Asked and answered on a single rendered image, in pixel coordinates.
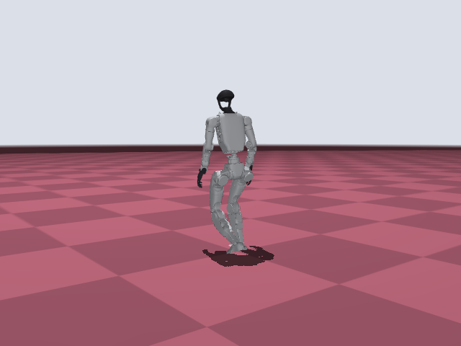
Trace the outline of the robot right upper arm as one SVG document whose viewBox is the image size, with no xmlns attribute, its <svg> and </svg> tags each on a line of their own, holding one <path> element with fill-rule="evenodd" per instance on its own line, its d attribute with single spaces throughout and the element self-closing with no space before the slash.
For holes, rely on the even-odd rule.
<svg viewBox="0 0 461 346">
<path fill-rule="evenodd" d="M 256 147 L 256 139 L 254 135 L 254 130 L 252 129 L 252 120 L 249 116 L 244 116 L 244 126 L 245 126 L 245 134 L 248 138 L 248 141 L 246 142 L 246 148 L 252 149 Z"/>
</svg>

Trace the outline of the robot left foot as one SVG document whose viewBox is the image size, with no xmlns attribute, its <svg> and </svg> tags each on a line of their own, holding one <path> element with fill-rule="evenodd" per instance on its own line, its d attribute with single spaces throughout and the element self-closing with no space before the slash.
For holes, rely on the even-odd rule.
<svg viewBox="0 0 461 346">
<path fill-rule="evenodd" d="M 226 252 L 226 254 L 232 253 L 232 252 L 237 252 L 245 249 L 245 246 L 241 242 L 236 242 L 237 244 L 235 246 L 231 246 L 230 249 Z"/>
</svg>

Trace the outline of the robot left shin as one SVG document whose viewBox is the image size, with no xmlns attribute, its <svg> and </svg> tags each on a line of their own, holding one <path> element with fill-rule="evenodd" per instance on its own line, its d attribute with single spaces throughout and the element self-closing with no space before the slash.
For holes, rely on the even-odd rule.
<svg viewBox="0 0 461 346">
<path fill-rule="evenodd" d="M 215 228 L 233 245 L 235 246 L 239 242 L 236 236 L 231 229 L 231 225 L 228 222 L 227 218 L 221 218 L 218 216 L 216 212 L 212 212 L 211 214 L 212 222 Z"/>
</svg>

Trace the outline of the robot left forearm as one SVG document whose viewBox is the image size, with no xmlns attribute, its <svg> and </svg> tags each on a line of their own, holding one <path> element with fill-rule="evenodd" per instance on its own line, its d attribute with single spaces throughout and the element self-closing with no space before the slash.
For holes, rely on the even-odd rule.
<svg viewBox="0 0 461 346">
<path fill-rule="evenodd" d="M 202 150 L 202 161 L 201 161 L 201 167 L 200 167 L 201 171 L 202 171 L 202 168 L 206 168 L 208 171 L 208 165 L 210 163 L 210 156 L 211 156 L 211 152 L 205 151 L 205 142 L 204 142 L 203 150 Z"/>
</svg>

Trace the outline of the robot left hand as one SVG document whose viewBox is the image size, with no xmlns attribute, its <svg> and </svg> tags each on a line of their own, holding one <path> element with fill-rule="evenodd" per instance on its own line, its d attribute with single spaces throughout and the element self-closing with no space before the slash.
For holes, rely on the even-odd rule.
<svg viewBox="0 0 461 346">
<path fill-rule="evenodd" d="M 199 174 L 197 176 L 197 185 L 199 187 L 202 188 L 202 185 L 200 183 L 202 183 L 200 180 L 202 179 L 202 176 L 206 173 L 207 169 L 206 168 L 202 168 L 202 171 L 199 169 Z"/>
</svg>

